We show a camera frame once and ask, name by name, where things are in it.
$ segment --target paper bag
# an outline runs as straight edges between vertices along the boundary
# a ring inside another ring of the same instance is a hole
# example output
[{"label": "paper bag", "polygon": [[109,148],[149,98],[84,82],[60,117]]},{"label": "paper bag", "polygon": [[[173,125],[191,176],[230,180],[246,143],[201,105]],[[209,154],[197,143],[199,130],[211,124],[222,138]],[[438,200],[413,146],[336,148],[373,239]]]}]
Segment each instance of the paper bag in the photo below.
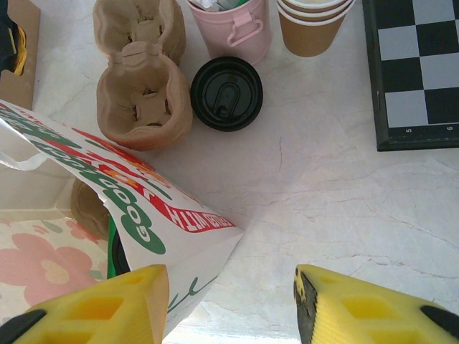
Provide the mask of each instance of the paper bag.
[{"label": "paper bag", "polygon": [[[241,229],[152,167],[100,138],[3,101],[0,116],[0,124],[39,151],[32,158],[23,149],[19,157],[0,156],[12,168],[31,170],[2,170],[1,182],[6,188],[0,199],[3,215],[23,219],[68,216],[70,176],[89,185],[115,222],[129,267],[167,266],[169,333],[217,278],[243,234]],[[3,153],[6,148],[16,148],[16,143],[3,138],[0,143]],[[13,175],[22,182],[10,183]],[[8,189],[9,183],[22,187]],[[43,199],[37,207],[34,198],[38,196]]]}]

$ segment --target black square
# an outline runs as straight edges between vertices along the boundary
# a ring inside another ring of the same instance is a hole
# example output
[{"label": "black square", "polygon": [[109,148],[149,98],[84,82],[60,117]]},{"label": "black square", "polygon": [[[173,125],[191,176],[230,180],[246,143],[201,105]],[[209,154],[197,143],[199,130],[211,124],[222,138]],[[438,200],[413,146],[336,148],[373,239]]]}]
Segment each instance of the black square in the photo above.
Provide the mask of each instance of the black square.
[{"label": "black square", "polygon": [[459,123],[459,87],[425,91],[429,124]]},{"label": "black square", "polygon": [[412,0],[375,0],[375,5],[378,29],[416,24]]},{"label": "black square", "polygon": [[459,52],[455,21],[417,25],[416,30],[420,56]]},{"label": "black square", "polygon": [[423,90],[419,57],[382,61],[381,64],[385,92]]},{"label": "black square", "polygon": [[459,0],[453,0],[454,5],[454,15],[456,19],[459,19]]}]

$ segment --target floral fabric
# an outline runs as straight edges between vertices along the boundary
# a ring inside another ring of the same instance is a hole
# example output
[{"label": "floral fabric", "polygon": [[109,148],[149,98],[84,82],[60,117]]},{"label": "floral fabric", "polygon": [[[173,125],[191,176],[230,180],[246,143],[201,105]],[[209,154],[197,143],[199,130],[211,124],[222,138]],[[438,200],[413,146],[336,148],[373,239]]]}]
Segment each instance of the floral fabric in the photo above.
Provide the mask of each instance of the floral fabric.
[{"label": "floral fabric", "polygon": [[107,248],[73,219],[0,219],[0,324],[105,279]]}]

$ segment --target black rubber pad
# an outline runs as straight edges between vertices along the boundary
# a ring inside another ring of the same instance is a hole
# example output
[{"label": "black rubber pad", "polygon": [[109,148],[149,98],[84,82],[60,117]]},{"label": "black rubber pad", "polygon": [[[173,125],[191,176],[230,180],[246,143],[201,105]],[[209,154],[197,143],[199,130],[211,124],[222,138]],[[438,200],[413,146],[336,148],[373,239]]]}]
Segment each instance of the black rubber pad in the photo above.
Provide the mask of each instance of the black rubber pad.
[{"label": "black rubber pad", "polygon": [[13,344],[45,315],[45,310],[33,310],[8,320],[0,327],[0,344]]},{"label": "black rubber pad", "polygon": [[299,295],[296,289],[296,282],[293,285],[293,294],[296,301],[296,312],[298,318],[298,329],[302,344],[311,344],[313,341],[314,325],[317,313],[317,291],[305,274],[301,272],[301,280],[305,288],[306,295]]},{"label": "black rubber pad", "polygon": [[421,311],[443,330],[459,340],[459,316],[433,306],[422,306]]}]

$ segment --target white square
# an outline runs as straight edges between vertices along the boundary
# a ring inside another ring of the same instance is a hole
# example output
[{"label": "white square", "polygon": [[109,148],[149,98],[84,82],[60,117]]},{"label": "white square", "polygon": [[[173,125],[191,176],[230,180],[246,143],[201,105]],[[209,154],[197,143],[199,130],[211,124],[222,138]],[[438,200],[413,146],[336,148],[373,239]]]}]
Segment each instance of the white square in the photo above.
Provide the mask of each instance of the white square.
[{"label": "white square", "polygon": [[452,0],[413,0],[416,25],[455,20]]},{"label": "white square", "polygon": [[424,91],[386,93],[389,128],[429,125]]},{"label": "white square", "polygon": [[382,29],[378,35],[382,61],[419,57],[415,25]]},{"label": "white square", "polygon": [[425,90],[459,87],[459,52],[421,57]]}]

